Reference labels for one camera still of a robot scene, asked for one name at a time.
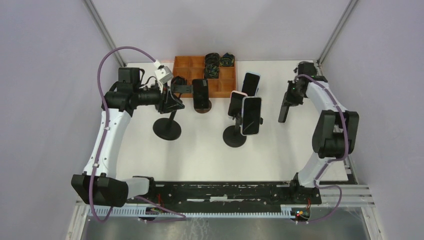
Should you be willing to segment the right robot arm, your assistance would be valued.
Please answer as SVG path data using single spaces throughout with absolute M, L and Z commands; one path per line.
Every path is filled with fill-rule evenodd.
M 319 113 L 311 139 L 313 153 L 291 180 L 288 191 L 293 203 L 302 204 L 310 192 L 319 188 L 327 168 L 332 163 L 344 161 L 353 152 L 360 117 L 337 100 L 328 80 L 318 75 L 313 62 L 299 62 L 294 73 L 295 78 L 287 82 L 278 121 L 285 123 L 289 109 L 302 105 L 304 99 L 309 99 Z

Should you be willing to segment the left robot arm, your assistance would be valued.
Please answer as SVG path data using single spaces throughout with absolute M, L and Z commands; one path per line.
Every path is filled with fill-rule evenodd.
M 101 121 L 93 151 L 82 173 L 71 178 L 71 186 L 85 204 L 122 207 L 136 196 L 145 204 L 157 198 L 150 177 L 116 178 L 124 134 L 137 107 L 154 106 L 160 114 L 185 107 L 168 85 L 174 76 L 167 66 L 155 70 L 155 83 L 150 86 L 141 83 L 144 73 L 141 68 L 120 67 L 118 80 L 101 94 Z

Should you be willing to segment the white-blue case phone front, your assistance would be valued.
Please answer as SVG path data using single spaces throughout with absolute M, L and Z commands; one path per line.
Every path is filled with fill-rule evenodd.
M 243 136 L 257 135 L 262 122 L 261 117 L 262 98 L 259 96 L 247 96 L 242 100 L 241 107 L 241 134 Z

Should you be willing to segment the black clamp stand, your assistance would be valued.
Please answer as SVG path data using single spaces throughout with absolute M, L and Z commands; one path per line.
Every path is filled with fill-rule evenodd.
M 187 94 L 191 94 L 193 92 L 193 87 L 191 85 L 188 86 L 190 87 L 190 93 Z M 177 140 L 181 136 L 182 128 L 179 123 L 175 121 L 177 111 L 171 112 L 168 118 L 159 118 L 154 122 L 152 129 L 159 138 L 167 141 L 173 141 Z
M 242 113 L 240 112 L 235 117 L 235 125 L 228 126 L 222 135 L 222 138 L 226 145 L 232 148 L 238 148 L 245 144 L 247 136 L 241 134 L 242 129 Z

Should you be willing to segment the pink case phone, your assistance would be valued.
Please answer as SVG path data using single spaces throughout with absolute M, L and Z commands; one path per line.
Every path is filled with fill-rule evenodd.
M 240 92 L 237 90 L 233 90 L 230 94 L 230 104 L 228 108 L 228 116 L 232 118 L 236 118 L 237 115 L 242 110 L 242 102 L 248 94 L 244 92 Z

